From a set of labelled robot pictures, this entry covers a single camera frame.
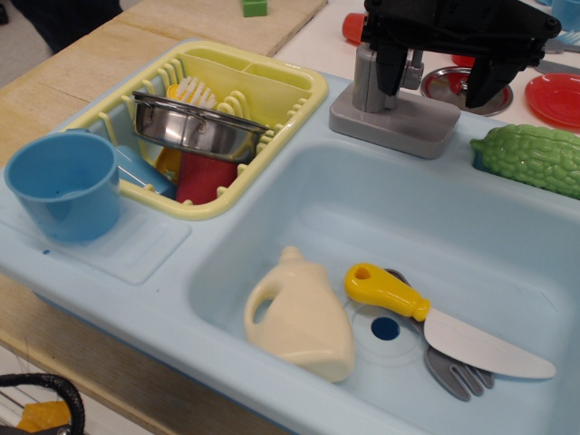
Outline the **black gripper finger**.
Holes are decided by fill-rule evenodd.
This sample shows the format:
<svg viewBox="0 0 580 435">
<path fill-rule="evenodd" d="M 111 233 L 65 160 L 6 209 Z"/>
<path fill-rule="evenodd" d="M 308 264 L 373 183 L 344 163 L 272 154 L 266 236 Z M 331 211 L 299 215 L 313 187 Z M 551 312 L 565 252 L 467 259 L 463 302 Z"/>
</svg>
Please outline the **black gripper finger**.
<svg viewBox="0 0 580 435">
<path fill-rule="evenodd" d="M 476 57 L 467 81 L 466 107 L 485 105 L 527 67 L 528 59 L 522 56 Z"/>
<path fill-rule="evenodd" d="M 376 49 L 376 73 L 379 89 L 395 96 L 406 67 L 408 48 L 393 42 L 381 42 Z"/>
</svg>

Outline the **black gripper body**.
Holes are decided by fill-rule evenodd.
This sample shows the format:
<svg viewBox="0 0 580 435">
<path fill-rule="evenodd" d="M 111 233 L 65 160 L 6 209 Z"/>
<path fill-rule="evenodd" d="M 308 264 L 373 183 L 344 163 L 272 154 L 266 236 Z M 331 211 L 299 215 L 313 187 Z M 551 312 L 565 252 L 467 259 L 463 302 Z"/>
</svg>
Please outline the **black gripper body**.
<svg viewBox="0 0 580 435">
<path fill-rule="evenodd" d="M 552 15 L 521 1 L 366 1 L 361 39 L 377 50 L 539 59 L 562 30 Z"/>
</svg>

